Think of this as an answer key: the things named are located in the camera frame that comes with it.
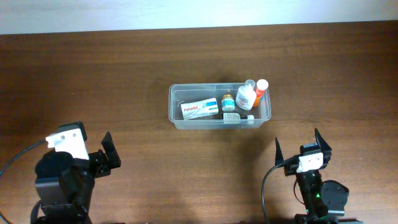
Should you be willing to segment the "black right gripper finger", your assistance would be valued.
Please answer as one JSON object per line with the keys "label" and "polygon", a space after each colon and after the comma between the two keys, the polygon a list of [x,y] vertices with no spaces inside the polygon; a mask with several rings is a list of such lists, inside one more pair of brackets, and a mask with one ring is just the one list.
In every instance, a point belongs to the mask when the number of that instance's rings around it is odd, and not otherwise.
{"label": "black right gripper finger", "polygon": [[279,143],[277,138],[275,138],[275,146],[276,146],[276,150],[275,150],[275,166],[279,166],[281,163],[284,162],[284,157],[283,157],[282,149],[280,147],[280,143]]}
{"label": "black right gripper finger", "polygon": [[329,146],[329,144],[323,139],[321,136],[319,130],[315,128],[315,139],[317,144],[320,146],[320,149],[322,153],[324,154],[331,154],[332,148]]}

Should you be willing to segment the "dark brown small bottle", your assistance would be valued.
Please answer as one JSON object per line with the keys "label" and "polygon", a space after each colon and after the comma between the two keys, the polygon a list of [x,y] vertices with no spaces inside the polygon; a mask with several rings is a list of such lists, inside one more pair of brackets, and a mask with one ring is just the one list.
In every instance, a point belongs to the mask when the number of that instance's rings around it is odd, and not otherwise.
{"label": "dark brown small bottle", "polygon": [[254,123],[254,116],[239,114],[235,112],[225,112],[221,114],[221,120],[226,124],[238,124],[241,120],[246,120],[248,124]]}

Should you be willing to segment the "white translucent squeeze bottle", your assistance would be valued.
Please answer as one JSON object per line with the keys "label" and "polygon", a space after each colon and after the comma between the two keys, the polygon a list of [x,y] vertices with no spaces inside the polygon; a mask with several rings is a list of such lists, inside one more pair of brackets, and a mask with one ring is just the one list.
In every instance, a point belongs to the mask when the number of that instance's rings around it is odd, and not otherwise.
{"label": "white translucent squeeze bottle", "polygon": [[235,98],[236,106],[242,110],[249,111],[252,109],[254,100],[256,99],[256,92],[254,91],[254,80],[246,80],[244,85],[238,88]]}

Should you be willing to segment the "orange pill bottle white cap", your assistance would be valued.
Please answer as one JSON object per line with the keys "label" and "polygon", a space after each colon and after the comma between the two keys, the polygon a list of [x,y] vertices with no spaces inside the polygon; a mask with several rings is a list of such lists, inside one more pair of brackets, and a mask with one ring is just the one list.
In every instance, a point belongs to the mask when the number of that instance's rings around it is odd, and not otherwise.
{"label": "orange pill bottle white cap", "polygon": [[253,107],[257,107],[259,105],[259,100],[262,98],[264,93],[269,87],[269,83],[265,79],[260,79],[256,83],[255,92],[256,92],[256,99],[254,101]]}

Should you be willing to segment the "small jar with gold lid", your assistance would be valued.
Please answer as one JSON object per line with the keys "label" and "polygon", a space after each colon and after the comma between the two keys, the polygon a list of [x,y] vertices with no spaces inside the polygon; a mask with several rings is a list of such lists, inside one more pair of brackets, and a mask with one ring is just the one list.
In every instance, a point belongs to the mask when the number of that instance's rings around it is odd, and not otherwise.
{"label": "small jar with gold lid", "polygon": [[230,112],[235,110],[235,101],[233,95],[223,95],[221,100],[221,108],[223,112]]}

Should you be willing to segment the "white Panadol medicine box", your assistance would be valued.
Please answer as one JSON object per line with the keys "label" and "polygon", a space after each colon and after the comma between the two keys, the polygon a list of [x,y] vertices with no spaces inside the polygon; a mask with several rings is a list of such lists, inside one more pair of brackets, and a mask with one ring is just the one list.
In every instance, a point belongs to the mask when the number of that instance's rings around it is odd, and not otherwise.
{"label": "white Panadol medicine box", "polygon": [[216,98],[181,104],[184,120],[213,116],[219,113]]}

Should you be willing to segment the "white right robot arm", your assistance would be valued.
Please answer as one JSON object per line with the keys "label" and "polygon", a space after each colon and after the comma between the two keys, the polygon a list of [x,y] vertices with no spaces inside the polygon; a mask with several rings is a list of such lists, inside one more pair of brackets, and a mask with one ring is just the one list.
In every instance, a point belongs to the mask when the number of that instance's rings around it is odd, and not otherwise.
{"label": "white right robot arm", "polygon": [[300,146],[300,153],[284,159],[279,141],[275,142],[275,165],[284,169],[285,176],[294,175],[299,186],[305,214],[296,214],[294,223],[360,223],[355,218],[344,219],[349,189],[335,180],[322,180],[320,170],[326,168],[332,148],[315,130],[315,142]]}

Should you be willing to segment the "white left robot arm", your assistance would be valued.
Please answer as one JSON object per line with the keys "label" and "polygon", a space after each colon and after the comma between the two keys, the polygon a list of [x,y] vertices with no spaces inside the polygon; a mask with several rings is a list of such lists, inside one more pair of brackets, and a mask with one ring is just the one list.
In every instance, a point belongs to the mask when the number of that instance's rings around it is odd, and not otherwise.
{"label": "white left robot arm", "polygon": [[121,166],[111,133],[103,149],[88,153],[79,129],[46,137],[51,151],[36,164],[35,189],[40,200],[30,214],[31,223],[91,223],[89,217],[95,179]]}

